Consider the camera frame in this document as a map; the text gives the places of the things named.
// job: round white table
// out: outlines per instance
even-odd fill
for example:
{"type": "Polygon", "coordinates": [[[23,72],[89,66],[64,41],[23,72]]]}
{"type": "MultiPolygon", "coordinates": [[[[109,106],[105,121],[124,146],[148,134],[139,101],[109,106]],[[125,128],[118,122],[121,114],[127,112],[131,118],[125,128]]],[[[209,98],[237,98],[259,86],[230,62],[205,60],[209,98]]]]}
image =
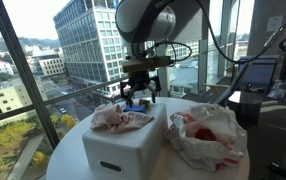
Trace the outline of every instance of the round white table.
{"type": "MultiPolygon", "coordinates": [[[[197,105],[193,101],[166,97],[157,97],[156,103],[166,105],[169,126],[172,124],[171,114],[197,105]]],[[[78,123],[58,144],[48,164],[47,180],[93,179],[82,141],[82,135],[90,128],[91,118],[92,115],[78,123]]],[[[168,145],[162,147],[151,180],[247,180],[249,170],[250,160],[247,152],[237,166],[226,167],[217,172],[208,172],[190,168],[179,154],[168,145]]]]}

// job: white box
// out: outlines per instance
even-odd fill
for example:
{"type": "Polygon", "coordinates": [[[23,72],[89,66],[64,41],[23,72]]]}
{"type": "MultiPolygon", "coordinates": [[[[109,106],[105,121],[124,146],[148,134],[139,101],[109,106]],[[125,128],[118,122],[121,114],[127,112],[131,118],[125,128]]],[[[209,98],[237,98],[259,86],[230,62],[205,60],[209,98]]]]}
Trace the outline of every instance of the white box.
{"type": "Polygon", "coordinates": [[[83,134],[86,156],[96,179],[148,180],[167,130],[164,104],[152,104],[145,114],[154,120],[119,134],[88,130],[83,134]]]}

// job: sky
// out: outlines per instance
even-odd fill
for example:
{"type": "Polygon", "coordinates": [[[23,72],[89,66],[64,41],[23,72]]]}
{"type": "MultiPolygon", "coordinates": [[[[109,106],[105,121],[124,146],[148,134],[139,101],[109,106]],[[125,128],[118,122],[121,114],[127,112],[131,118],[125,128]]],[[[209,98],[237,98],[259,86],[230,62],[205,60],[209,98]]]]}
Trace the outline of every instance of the sky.
{"type": "MultiPolygon", "coordinates": [[[[53,17],[70,0],[3,0],[18,37],[57,39],[53,17]]],[[[254,0],[242,0],[238,34],[249,33],[254,0]]]]}

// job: city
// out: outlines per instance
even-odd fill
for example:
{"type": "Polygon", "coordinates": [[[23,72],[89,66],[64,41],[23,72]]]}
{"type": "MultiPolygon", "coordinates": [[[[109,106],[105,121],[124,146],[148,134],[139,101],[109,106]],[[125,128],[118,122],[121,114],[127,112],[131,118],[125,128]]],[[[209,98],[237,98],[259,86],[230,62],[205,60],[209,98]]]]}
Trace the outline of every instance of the city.
{"type": "MultiPolygon", "coordinates": [[[[54,40],[19,37],[43,101],[127,76],[122,70],[122,39],[114,19],[117,5],[117,0],[71,0],[49,18],[57,35],[54,40]]],[[[248,40],[248,34],[238,35],[236,57],[246,55],[248,40]]],[[[197,91],[199,44],[194,40],[184,43],[192,48],[192,58],[170,68],[172,97],[197,91]]],[[[172,58],[174,52],[178,59],[189,53],[180,46],[167,49],[167,55],[172,58]]],[[[214,61],[217,56],[217,52],[209,53],[209,78],[217,78],[218,64],[214,61]]],[[[137,97],[150,95],[138,93],[137,97]]],[[[119,95],[119,83],[112,83],[48,105],[59,138],[91,115],[97,106],[112,102],[109,98],[119,95]]],[[[31,105],[26,87],[0,36],[0,114],[31,105]]],[[[46,172],[51,154],[52,148],[36,111],[0,120],[0,179],[37,179],[46,172]]]]}

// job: computer screen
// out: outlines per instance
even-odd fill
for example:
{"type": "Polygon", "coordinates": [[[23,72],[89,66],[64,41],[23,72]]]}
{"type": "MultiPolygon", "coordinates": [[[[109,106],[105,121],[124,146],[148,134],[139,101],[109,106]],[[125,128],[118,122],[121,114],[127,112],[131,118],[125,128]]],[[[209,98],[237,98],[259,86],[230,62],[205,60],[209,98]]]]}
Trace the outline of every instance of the computer screen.
{"type": "MultiPolygon", "coordinates": [[[[249,59],[250,57],[241,57],[240,61],[249,59]]],[[[272,78],[276,67],[277,56],[261,56],[252,61],[247,72],[238,84],[238,87],[245,89],[248,84],[253,88],[260,88],[264,93],[268,93],[272,78]]]]}

